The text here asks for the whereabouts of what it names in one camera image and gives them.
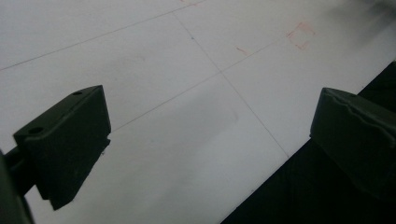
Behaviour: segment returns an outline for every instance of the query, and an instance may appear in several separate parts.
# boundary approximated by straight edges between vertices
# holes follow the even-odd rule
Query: red stain
[[[298,49],[306,49],[309,41],[315,34],[315,31],[309,23],[300,22],[290,33],[287,34],[287,38]]]
[[[239,50],[239,51],[241,51],[242,53],[244,53],[245,55],[249,55],[249,53],[247,52],[247,51],[245,51],[245,50],[243,50],[243,49],[240,49],[240,48],[238,48],[238,47],[236,47],[236,49],[237,50]]]

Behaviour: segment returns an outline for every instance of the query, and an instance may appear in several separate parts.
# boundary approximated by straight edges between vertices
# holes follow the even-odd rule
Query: screw hole
[[[32,134],[41,133],[43,130],[44,130],[43,128],[37,127],[37,128],[33,128],[33,129],[29,130],[29,133],[32,133]]]

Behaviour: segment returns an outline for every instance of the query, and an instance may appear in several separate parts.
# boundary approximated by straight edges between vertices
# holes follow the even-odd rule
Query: black object
[[[396,202],[396,114],[357,95],[325,88],[311,138],[358,189]]]
[[[358,95],[396,113],[396,63]],[[311,139],[222,223],[395,223],[395,211],[396,203],[357,189]]]
[[[3,153],[0,151],[0,223],[31,224],[32,215],[23,196],[15,190]]]
[[[59,209],[77,195],[109,145],[110,131],[103,87],[74,92],[14,134],[18,146],[5,156],[1,185],[23,196],[36,184],[41,197]]]

